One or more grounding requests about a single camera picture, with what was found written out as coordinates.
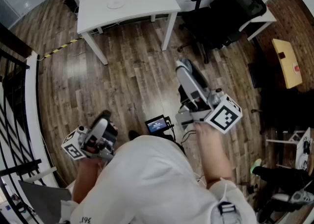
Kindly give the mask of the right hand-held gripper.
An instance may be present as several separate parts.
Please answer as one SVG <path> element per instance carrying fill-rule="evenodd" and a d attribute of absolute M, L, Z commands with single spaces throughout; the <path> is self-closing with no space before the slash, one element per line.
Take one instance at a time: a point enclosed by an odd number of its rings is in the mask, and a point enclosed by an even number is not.
<path fill-rule="evenodd" d="M 210 90 L 203 74 L 189 59 L 176 61 L 176 75 L 189 98 L 176 114 L 182 131 L 192 123 L 208 123 L 225 134 L 242 118 L 240 106 L 220 88 Z M 196 98 L 202 102 L 196 104 Z"/>

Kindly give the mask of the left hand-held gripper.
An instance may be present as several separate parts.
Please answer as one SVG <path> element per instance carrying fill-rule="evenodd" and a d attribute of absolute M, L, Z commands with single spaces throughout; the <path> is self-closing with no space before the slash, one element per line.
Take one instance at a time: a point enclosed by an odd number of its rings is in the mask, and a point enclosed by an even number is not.
<path fill-rule="evenodd" d="M 104 110 L 93 122 L 90 129 L 82 126 L 76 128 L 66 136 L 61 144 L 62 149 L 73 160 L 101 158 L 110 161 L 114 156 L 114 144 L 118 135 L 118 129 L 110 117 L 111 112 Z M 84 150 L 84 144 L 90 139 L 98 144 L 98 154 L 91 154 Z"/>

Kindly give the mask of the clear glass plate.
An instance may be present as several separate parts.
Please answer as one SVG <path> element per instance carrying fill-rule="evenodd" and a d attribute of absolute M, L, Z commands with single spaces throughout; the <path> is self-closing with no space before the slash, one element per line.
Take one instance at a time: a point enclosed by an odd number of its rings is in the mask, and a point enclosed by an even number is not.
<path fill-rule="evenodd" d="M 109 9 L 119 9 L 125 5 L 125 0 L 108 0 L 107 7 Z"/>

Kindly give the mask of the person's right forearm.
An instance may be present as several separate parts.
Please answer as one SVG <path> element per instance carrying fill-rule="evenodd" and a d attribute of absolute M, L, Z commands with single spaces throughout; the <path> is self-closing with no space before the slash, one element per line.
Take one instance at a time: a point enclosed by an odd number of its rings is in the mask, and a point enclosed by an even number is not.
<path fill-rule="evenodd" d="M 195 123 L 194 127 L 207 189 L 221 178 L 231 180 L 231 164 L 223 149 L 221 133 L 207 123 Z"/>

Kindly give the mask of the person's left forearm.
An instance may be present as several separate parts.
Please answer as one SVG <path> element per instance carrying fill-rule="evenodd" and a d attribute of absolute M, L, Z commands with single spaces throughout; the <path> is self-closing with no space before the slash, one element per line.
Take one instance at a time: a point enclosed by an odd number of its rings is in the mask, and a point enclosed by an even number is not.
<path fill-rule="evenodd" d="M 95 186 L 102 168 L 102 159 L 84 158 L 79 161 L 78 174 L 72 192 L 72 200 L 74 202 L 80 204 L 84 200 Z"/>

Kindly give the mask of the person's left hand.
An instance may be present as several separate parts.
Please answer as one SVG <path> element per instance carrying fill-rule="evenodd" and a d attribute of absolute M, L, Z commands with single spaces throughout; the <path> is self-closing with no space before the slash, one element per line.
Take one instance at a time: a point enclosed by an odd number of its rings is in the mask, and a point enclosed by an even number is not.
<path fill-rule="evenodd" d="M 88 153 L 91 154 L 98 154 L 99 153 L 99 148 L 98 148 L 98 144 L 96 143 L 96 141 L 94 140 L 88 140 L 85 144 L 84 144 L 84 150 Z"/>

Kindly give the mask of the small black monitor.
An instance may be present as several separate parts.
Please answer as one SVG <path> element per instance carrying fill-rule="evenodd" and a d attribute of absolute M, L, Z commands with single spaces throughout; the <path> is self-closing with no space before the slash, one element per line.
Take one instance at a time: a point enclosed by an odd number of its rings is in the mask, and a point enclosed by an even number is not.
<path fill-rule="evenodd" d="M 165 117 L 164 115 L 147 120 L 145 125 L 150 135 L 162 134 L 164 131 L 169 130 L 173 126 L 170 118 Z"/>

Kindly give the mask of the person's white shirt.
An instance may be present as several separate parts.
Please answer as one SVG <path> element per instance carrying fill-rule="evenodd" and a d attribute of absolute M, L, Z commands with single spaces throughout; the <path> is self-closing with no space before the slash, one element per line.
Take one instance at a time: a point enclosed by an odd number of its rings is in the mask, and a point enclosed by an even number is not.
<path fill-rule="evenodd" d="M 61 203 L 60 224 L 257 224 L 236 185 L 201 187 L 173 142 L 140 136 L 104 167 L 80 203 Z"/>

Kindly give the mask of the black metal railing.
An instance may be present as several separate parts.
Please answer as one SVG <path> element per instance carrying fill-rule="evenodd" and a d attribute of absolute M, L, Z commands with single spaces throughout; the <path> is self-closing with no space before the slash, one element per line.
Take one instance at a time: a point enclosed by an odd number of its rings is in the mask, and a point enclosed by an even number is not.
<path fill-rule="evenodd" d="M 19 181 L 57 188 L 41 130 L 38 99 L 39 56 L 26 62 L 0 51 L 0 189 L 22 224 L 44 224 Z"/>

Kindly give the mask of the black upholstered seat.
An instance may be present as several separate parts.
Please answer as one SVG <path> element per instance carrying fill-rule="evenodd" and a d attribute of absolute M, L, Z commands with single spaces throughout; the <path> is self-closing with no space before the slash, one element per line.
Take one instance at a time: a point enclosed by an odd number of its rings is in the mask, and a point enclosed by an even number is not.
<path fill-rule="evenodd" d="M 300 92 L 291 89 L 263 89 L 261 104 L 251 113 L 259 113 L 260 134 L 268 128 L 279 132 L 294 132 L 297 128 L 314 128 L 314 89 Z"/>

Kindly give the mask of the yellow black striped tape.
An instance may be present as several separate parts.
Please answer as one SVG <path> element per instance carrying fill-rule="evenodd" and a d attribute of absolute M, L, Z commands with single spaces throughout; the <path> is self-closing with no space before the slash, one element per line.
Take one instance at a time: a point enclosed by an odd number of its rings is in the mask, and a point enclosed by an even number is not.
<path fill-rule="evenodd" d="M 63 44 L 63 45 L 61 45 L 61 46 L 58 47 L 57 49 L 54 49 L 54 50 L 51 51 L 50 53 L 46 54 L 46 55 L 44 56 L 44 58 L 48 58 L 48 57 L 52 56 L 53 54 L 59 52 L 61 49 L 66 48 L 66 47 L 69 46 L 70 44 L 75 43 L 75 42 L 77 42 L 77 41 L 79 41 L 79 40 L 82 40 L 82 39 L 83 39 L 82 36 L 80 36 L 80 37 L 78 37 L 78 38 L 76 38 L 76 39 L 73 39 L 73 40 L 71 40 L 71 41 L 69 41 L 69 42 L 67 42 L 67 43 L 65 43 L 65 44 Z"/>

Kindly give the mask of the grey flat board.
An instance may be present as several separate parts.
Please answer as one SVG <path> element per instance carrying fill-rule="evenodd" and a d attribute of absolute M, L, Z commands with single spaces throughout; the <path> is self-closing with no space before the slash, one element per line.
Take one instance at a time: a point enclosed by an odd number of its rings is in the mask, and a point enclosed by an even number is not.
<path fill-rule="evenodd" d="M 61 218 L 61 201 L 72 198 L 68 189 L 54 188 L 19 181 L 28 202 L 44 224 L 58 224 Z"/>

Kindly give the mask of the white printed poster board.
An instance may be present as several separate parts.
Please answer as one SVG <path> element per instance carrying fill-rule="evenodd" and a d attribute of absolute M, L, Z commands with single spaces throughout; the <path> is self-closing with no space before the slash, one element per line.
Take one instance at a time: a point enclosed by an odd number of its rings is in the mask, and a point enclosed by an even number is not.
<path fill-rule="evenodd" d="M 311 128 L 309 127 L 302 135 L 297 144 L 295 168 L 299 170 L 307 170 L 308 159 L 311 152 Z"/>

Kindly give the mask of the black bag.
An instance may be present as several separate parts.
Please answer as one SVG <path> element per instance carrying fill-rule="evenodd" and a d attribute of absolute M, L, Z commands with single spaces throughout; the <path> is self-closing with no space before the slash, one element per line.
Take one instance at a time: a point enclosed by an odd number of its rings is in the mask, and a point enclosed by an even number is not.
<path fill-rule="evenodd" d="M 75 0 L 65 0 L 64 4 L 71 10 L 71 12 L 78 13 L 79 6 Z"/>

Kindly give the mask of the white metal frame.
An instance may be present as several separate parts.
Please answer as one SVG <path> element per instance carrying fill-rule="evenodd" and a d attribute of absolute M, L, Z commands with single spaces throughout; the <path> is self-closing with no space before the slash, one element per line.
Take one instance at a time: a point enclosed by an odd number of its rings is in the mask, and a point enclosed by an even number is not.
<path fill-rule="evenodd" d="M 271 142 L 271 143 L 280 143 L 280 144 L 290 144 L 296 146 L 297 150 L 297 144 L 300 141 L 303 133 L 305 130 L 296 130 L 294 133 L 290 136 L 288 140 L 274 140 L 274 139 L 266 139 L 266 142 Z"/>

